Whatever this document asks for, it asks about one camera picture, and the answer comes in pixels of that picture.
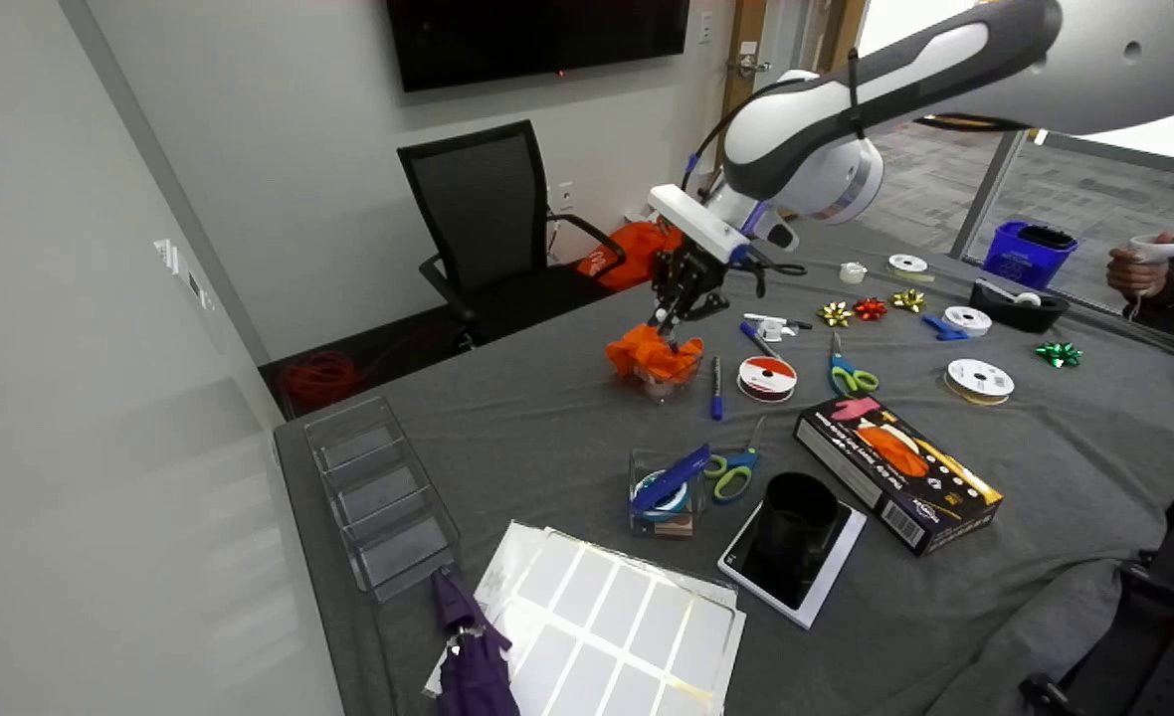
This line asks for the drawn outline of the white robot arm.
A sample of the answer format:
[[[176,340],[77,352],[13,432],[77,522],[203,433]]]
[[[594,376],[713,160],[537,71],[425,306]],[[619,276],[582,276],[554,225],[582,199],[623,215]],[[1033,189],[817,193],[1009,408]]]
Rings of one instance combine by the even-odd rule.
[[[867,141],[890,119],[1114,132],[1174,117],[1174,0],[973,0],[839,71],[785,71],[719,129],[708,205],[658,182],[648,207],[684,243],[654,266],[654,319],[668,336],[724,306],[728,270],[765,279],[745,234],[761,213],[842,225],[884,189]]]

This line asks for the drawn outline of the person hand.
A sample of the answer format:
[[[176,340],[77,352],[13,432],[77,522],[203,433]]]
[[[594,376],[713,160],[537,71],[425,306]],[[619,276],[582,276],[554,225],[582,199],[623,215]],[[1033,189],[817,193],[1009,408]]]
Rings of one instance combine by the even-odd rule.
[[[1127,251],[1114,251],[1106,264],[1106,284],[1127,298],[1158,298],[1166,291],[1166,264],[1139,264]]]

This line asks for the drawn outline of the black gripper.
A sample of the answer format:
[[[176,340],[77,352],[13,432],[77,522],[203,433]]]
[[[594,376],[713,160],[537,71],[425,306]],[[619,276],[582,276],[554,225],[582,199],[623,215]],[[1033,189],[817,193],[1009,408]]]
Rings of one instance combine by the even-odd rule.
[[[684,243],[654,259],[654,325],[668,336],[676,323],[697,323],[728,306],[719,295],[724,266],[701,246]]]

